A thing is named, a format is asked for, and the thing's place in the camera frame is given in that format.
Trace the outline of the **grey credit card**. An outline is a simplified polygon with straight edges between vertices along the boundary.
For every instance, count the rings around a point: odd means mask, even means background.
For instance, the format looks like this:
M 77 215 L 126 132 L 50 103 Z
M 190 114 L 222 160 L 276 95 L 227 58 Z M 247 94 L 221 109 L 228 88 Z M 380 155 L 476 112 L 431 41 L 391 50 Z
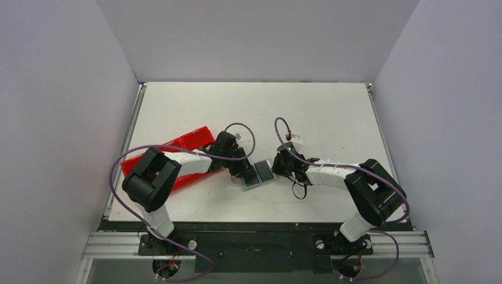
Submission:
M 256 188 L 262 184 L 258 176 L 245 176 L 242 178 L 244 190 Z

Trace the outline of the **beige card holder wallet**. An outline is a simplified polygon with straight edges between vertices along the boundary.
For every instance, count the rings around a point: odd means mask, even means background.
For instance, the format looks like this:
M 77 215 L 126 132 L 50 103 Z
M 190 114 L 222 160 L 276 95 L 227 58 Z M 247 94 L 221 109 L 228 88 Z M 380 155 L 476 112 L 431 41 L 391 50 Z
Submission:
M 233 177 L 239 184 L 242 192 L 276 182 L 278 176 L 272 172 L 272 159 L 260 160 L 248 167 L 244 174 Z

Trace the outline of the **dark credit card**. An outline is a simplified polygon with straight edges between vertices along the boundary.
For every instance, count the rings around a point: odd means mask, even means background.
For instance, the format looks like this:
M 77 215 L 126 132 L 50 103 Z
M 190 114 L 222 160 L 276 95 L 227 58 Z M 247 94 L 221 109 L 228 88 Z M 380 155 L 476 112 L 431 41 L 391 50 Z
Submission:
M 272 172 L 272 167 L 268 160 L 257 162 L 254 166 L 262 183 L 275 180 L 275 174 Z

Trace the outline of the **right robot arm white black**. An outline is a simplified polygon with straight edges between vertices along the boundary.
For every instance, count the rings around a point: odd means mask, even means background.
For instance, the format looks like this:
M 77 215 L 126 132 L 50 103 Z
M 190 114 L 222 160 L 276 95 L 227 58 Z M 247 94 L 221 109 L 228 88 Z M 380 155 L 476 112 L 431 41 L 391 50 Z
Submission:
M 357 211 L 334 236 L 335 248 L 342 253 L 350 252 L 363 235 L 383 225 L 397 209 L 408 205 L 402 187 L 374 159 L 341 166 L 318 158 L 306 160 L 288 142 L 277 148 L 272 172 L 305 188 L 322 185 L 349 192 Z

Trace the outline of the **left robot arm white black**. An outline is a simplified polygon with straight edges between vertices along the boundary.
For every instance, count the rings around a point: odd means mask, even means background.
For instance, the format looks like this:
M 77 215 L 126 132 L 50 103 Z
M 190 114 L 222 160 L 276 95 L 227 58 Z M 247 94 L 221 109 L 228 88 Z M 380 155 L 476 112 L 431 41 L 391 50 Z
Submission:
M 150 147 L 125 177 L 122 189 L 140 209 L 147 230 L 155 236 L 153 246 L 161 254 L 170 254 L 176 249 L 177 239 L 171 234 L 175 227 L 165 206 L 176 179 L 222 168 L 228 169 L 235 178 L 257 176 L 237 137 L 225 131 L 218 134 L 215 142 L 191 153 L 164 152 Z

